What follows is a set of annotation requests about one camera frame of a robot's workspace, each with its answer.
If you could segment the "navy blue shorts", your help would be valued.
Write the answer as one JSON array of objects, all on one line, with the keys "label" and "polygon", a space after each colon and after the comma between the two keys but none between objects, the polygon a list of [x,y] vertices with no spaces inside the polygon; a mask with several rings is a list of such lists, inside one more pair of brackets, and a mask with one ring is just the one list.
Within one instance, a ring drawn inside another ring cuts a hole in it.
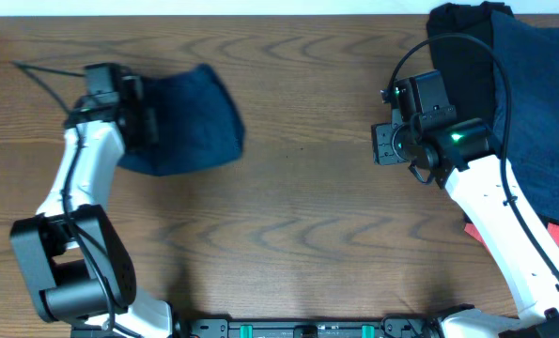
[{"label": "navy blue shorts", "polygon": [[245,127],[224,82],[208,64],[145,78],[145,105],[156,113],[159,142],[126,152],[118,166],[164,177],[208,170],[241,158]]}]

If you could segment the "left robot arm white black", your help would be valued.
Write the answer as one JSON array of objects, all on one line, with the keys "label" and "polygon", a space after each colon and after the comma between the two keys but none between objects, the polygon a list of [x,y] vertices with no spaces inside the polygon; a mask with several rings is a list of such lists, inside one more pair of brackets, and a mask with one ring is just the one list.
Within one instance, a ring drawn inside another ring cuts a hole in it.
[{"label": "left robot arm white black", "polygon": [[64,124],[65,149],[36,214],[9,239],[29,297],[46,323],[74,337],[170,337],[171,306],[137,285],[134,266],[106,214],[116,165],[150,141],[140,103],[84,103]]}]

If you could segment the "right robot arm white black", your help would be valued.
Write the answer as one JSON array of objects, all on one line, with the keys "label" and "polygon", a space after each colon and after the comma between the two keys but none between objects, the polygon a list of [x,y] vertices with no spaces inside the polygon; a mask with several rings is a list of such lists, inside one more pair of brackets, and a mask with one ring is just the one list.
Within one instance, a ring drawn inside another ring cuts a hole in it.
[{"label": "right robot arm white black", "polygon": [[372,126],[374,160],[426,169],[471,223],[503,274],[514,318],[460,307],[429,319],[427,337],[559,337],[559,247],[530,206],[498,138],[480,119],[412,138],[410,123]]}]

